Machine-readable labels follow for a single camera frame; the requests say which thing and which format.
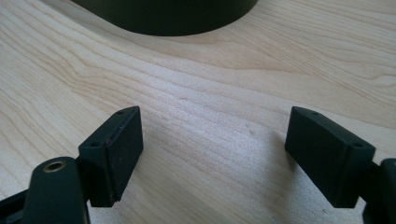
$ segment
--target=wooden table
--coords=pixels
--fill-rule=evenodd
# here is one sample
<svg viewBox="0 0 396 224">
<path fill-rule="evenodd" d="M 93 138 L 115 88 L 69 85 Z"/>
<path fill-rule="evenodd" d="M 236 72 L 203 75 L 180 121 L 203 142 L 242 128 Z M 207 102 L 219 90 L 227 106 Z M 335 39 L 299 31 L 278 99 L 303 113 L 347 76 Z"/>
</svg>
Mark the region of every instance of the wooden table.
<svg viewBox="0 0 396 224">
<path fill-rule="evenodd" d="M 138 35 L 68 0 L 0 0 L 0 196 L 140 105 L 145 149 L 92 223 L 361 223 L 284 150 L 293 105 L 396 156 L 394 0 L 259 0 L 201 35 Z"/>
</svg>

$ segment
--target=black plastic part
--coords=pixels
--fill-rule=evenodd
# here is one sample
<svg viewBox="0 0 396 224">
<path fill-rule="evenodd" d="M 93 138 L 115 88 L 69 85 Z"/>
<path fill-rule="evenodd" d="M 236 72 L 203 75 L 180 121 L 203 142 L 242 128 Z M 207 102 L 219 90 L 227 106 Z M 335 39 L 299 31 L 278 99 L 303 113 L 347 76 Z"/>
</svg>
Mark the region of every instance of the black plastic part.
<svg viewBox="0 0 396 224">
<path fill-rule="evenodd" d="M 318 112 L 291 109 L 285 149 L 333 207 L 353 208 L 375 148 Z"/>
<path fill-rule="evenodd" d="M 396 224 L 396 159 L 381 162 L 379 190 L 389 215 L 389 223 Z"/>
<path fill-rule="evenodd" d="M 90 223 L 82 194 L 73 158 L 45 161 L 33 171 L 21 223 Z"/>
<path fill-rule="evenodd" d="M 78 147 L 80 170 L 89 171 L 83 184 L 91 206 L 111 207 L 121 199 L 142 150 L 138 106 L 115 113 Z"/>
<path fill-rule="evenodd" d="M 20 223 L 27 190 L 12 195 L 0 202 L 0 223 Z"/>
<path fill-rule="evenodd" d="M 72 0 L 120 28 L 144 35 L 195 35 L 248 13 L 257 0 Z"/>
<path fill-rule="evenodd" d="M 360 196 L 367 202 L 363 211 L 363 221 L 365 224 L 387 224 L 389 223 L 389 215 L 382 200 L 382 192 L 380 189 L 381 169 L 372 162 L 368 172 L 362 176 L 358 182 Z"/>
</svg>

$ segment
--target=black round base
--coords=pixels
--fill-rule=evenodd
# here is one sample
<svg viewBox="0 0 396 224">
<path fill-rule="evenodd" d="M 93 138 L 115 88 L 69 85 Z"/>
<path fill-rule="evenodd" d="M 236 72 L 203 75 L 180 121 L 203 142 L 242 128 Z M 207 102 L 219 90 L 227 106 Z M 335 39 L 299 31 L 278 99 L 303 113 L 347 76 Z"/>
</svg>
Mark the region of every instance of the black round base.
<svg viewBox="0 0 396 224">
<path fill-rule="evenodd" d="M 249 12 L 257 0 L 72 0 L 120 28 L 144 35 L 195 35 Z"/>
</svg>

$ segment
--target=black plastic jaw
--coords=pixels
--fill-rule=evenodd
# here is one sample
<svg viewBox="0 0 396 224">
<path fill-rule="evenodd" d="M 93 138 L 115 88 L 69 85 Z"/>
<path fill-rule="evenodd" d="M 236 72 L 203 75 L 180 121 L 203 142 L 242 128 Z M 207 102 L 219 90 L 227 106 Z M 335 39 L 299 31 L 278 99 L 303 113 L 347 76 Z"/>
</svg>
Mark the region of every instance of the black plastic jaw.
<svg viewBox="0 0 396 224">
<path fill-rule="evenodd" d="M 81 144 L 76 160 L 37 166 L 28 190 L 0 202 L 0 223 L 90 223 L 87 201 L 119 201 L 142 150 L 139 107 L 118 111 Z"/>
<path fill-rule="evenodd" d="M 366 224 L 396 223 L 396 160 L 372 162 L 375 148 L 318 112 L 293 107 L 285 149 L 337 208 L 367 202 Z"/>
<path fill-rule="evenodd" d="M 126 108 L 78 147 L 78 161 L 83 172 L 88 172 L 83 184 L 91 206 L 111 207 L 121 199 L 143 150 L 141 127 L 139 107 Z"/>
</svg>

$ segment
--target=wood grain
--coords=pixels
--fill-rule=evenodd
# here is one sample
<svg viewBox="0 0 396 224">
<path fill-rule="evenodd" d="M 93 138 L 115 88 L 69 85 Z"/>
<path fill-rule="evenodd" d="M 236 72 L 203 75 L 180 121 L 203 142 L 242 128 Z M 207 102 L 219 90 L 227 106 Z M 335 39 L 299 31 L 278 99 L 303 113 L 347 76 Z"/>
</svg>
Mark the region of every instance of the wood grain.
<svg viewBox="0 0 396 224">
<path fill-rule="evenodd" d="M 0 196 L 140 105 L 145 149 L 92 223 L 360 223 L 284 151 L 290 108 L 315 109 L 396 156 L 396 4 L 259 0 L 183 37 L 129 33 L 66 0 L 0 0 Z"/>
</svg>

